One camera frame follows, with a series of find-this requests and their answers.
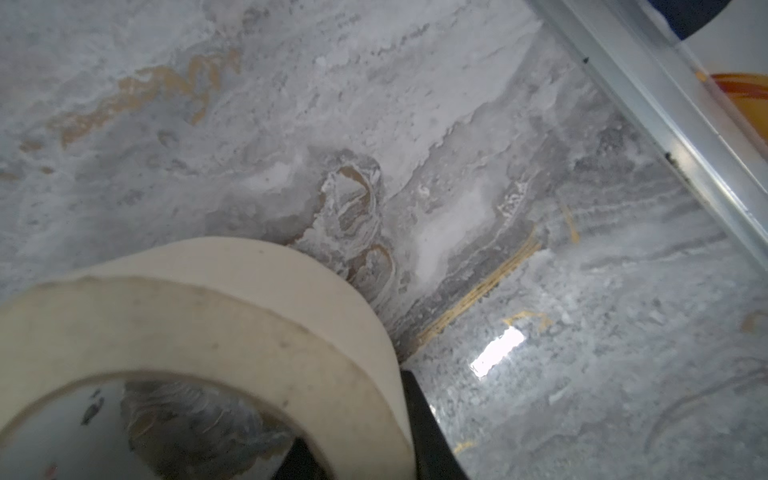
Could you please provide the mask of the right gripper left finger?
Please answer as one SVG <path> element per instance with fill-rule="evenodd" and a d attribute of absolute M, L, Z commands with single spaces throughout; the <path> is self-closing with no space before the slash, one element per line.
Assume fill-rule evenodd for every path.
<path fill-rule="evenodd" d="M 301 438 L 294 441 L 274 473 L 273 480 L 329 480 L 320 462 L 312 454 L 308 444 Z"/>

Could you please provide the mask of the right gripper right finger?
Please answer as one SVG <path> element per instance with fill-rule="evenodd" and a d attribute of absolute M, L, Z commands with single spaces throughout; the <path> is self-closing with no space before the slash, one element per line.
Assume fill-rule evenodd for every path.
<path fill-rule="evenodd" d="M 400 372 L 419 480 L 468 480 L 411 371 Z"/>

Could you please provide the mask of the cream masking tape roll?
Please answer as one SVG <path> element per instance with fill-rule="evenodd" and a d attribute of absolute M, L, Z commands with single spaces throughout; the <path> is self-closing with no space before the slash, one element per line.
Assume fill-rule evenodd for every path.
<path fill-rule="evenodd" d="M 1 441 L 106 380 L 229 391 L 294 427 L 334 479 L 413 479 L 396 353 L 351 285 L 313 258 L 184 240 L 39 284 L 1 308 Z"/>

